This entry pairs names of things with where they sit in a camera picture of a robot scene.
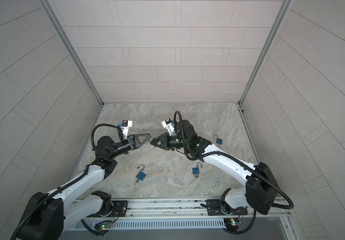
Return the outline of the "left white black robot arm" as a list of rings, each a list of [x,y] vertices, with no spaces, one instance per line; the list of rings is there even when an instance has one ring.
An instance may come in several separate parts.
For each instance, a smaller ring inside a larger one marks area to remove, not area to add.
[[[91,214],[110,214],[113,208],[111,196],[105,192],[97,191],[79,203],[76,203],[76,199],[114,171],[116,157],[140,148],[152,136],[124,136],[122,127],[116,126],[119,142],[114,142],[109,136],[94,142],[95,131],[99,127],[101,125],[96,125],[91,133],[95,160],[67,183],[47,193],[37,192],[32,195],[11,239],[57,240],[67,228]]]

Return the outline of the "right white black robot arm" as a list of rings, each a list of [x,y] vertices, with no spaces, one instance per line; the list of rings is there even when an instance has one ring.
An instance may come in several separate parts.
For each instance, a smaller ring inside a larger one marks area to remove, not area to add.
[[[224,214],[231,215],[242,207],[251,207],[263,215],[267,215],[272,207],[294,208],[293,201],[280,189],[266,164],[254,165],[222,151],[211,141],[198,136],[193,125],[183,120],[179,111],[174,113],[172,120],[166,119],[162,125],[166,133],[152,140],[154,147],[165,151],[181,149],[190,161],[211,164],[243,185],[237,190],[226,189],[221,195],[218,209]]]

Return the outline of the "left blue padlock with key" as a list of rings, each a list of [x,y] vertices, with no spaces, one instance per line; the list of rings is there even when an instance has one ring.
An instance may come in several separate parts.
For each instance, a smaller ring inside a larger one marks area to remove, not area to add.
[[[145,168],[144,164],[140,164],[137,167],[137,170],[139,170],[139,172],[136,175],[135,185],[138,184],[139,182],[142,182],[145,179],[146,173],[144,172],[144,168]]]

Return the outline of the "blue padlock with key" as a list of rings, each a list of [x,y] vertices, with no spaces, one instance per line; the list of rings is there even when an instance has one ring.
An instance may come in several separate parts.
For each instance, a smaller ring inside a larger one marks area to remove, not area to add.
[[[192,168],[192,174],[194,175],[195,178],[199,177],[200,171],[199,169],[202,168],[202,163],[198,162],[194,168]]]
[[[136,175],[135,185],[138,184],[139,182],[142,182],[145,179],[146,173],[144,172],[144,168],[145,168],[144,164],[140,164],[137,167],[137,170],[139,170],[139,172]]]

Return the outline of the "right blue padlock with key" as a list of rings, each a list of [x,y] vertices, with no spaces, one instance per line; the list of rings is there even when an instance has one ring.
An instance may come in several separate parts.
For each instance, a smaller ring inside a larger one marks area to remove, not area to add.
[[[200,171],[199,169],[202,168],[202,163],[198,162],[194,168],[192,168],[192,174],[194,175],[195,178],[199,177]]]

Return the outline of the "far small blue padlock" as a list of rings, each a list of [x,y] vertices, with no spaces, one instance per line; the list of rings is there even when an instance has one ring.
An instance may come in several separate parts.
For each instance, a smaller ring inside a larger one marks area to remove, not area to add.
[[[217,134],[214,135],[214,139],[215,139],[216,146],[220,147],[222,145],[223,140],[219,138]]]

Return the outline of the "white vent grille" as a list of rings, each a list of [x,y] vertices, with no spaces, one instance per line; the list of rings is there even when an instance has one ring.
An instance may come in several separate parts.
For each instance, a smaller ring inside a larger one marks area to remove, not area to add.
[[[225,229],[223,219],[139,219],[117,220],[104,230]]]

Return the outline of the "left green circuit board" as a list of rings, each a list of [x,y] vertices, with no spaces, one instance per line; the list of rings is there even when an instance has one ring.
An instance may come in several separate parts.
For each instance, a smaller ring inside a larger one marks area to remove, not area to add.
[[[95,225],[95,231],[108,231],[113,225],[113,221],[102,221]]]

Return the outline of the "right circuit board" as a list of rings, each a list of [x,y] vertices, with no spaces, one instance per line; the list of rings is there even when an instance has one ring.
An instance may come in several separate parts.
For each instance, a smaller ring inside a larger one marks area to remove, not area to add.
[[[225,229],[229,232],[237,232],[239,227],[242,225],[242,221],[240,219],[230,219],[225,218],[223,219]]]

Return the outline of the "aluminium mounting rail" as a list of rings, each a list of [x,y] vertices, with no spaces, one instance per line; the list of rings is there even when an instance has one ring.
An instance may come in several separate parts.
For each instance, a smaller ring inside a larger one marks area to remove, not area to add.
[[[253,216],[253,209],[246,203],[240,207],[247,207],[246,216],[209,216],[205,205],[207,199],[217,199],[217,197],[194,197],[194,198],[127,198],[112,199],[111,201],[128,201],[126,215],[116,217],[119,220],[139,220],[139,219],[199,219],[199,218],[237,218],[247,221]],[[66,217],[74,217],[76,223],[84,218],[101,219],[97,212],[100,210],[98,204],[101,198],[90,196],[85,200],[77,199],[69,207],[64,209]]]

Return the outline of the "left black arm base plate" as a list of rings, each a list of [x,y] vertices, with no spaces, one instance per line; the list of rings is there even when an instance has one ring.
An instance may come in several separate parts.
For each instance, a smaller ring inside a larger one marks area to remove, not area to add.
[[[97,214],[100,217],[124,217],[126,215],[128,201],[104,202]]]

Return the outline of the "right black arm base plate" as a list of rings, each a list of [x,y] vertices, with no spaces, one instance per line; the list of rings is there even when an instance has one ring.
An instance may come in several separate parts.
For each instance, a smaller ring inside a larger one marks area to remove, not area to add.
[[[227,209],[225,204],[222,204],[217,199],[207,199],[205,203],[205,208],[209,216],[246,216],[248,215],[247,207],[238,207],[237,209],[232,209],[229,207]]]

